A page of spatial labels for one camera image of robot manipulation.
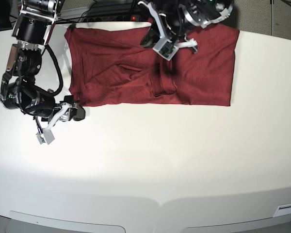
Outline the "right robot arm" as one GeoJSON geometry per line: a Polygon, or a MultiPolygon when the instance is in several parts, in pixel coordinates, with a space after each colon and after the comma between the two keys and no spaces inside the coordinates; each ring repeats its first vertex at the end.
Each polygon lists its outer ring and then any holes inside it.
{"type": "Polygon", "coordinates": [[[17,43],[11,46],[2,76],[0,102],[5,108],[19,109],[35,120],[39,117],[47,122],[85,119],[84,108],[72,95],[65,96],[59,103],[55,101],[55,96],[63,89],[64,81],[49,40],[63,3],[62,0],[23,0],[12,32],[17,43]],[[55,91],[44,90],[35,84],[44,51],[49,53],[59,79],[55,91]]]}

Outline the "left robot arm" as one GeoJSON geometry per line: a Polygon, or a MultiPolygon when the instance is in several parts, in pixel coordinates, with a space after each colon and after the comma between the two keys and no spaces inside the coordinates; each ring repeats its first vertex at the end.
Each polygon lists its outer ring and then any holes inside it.
{"type": "Polygon", "coordinates": [[[232,10],[232,0],[140,0],[139,6],[148,4],[158,13],[168,39],[187,42],[187,34],[195,28],[206,28],[227,19],[232,10]]]}

